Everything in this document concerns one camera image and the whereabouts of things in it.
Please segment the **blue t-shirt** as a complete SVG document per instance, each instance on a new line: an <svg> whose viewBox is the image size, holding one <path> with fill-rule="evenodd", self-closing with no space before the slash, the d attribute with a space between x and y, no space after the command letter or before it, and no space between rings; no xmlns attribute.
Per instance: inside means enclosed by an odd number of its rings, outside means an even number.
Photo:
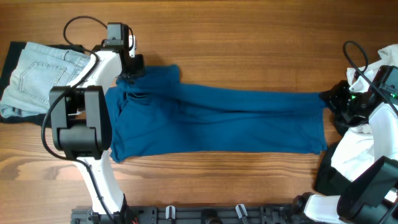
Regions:
<svg viewBox="0 0 398 224"><path fill-rule="evenodd" d="M293 152L326 149L317 93L244 91L186 84L176 65L147 67L134 83L106 93L111 156L198 151Z"/></svg>

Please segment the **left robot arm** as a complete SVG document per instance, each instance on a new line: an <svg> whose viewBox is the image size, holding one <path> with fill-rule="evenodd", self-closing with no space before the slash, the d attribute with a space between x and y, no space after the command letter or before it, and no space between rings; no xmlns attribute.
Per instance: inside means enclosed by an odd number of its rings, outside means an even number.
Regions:
<svg viewBox="0 0 398 224"><path fill-rule="evenodd" d="M49 93L53 144L61 158L79 169L91 196L86 217L72 215L72 223L132 223L134 215L114 178L108 149L112 128L105 93L114 79L134 83L144 76L144 58L137 55L132 29L120 22L106 24L107 37L90 51L81 74Z"/></svg>

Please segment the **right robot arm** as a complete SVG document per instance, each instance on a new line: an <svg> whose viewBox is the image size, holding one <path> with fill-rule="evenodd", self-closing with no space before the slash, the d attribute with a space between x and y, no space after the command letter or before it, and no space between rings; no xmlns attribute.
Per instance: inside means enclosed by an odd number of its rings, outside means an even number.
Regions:
<svg viewBox="0 0 398 224"><path fill-rule="evenodd" d="M370 86L341 81L320 98L346 126L322 160L316 193L290 206L295 223L397 223L397 67L383 65Z"/></svg>

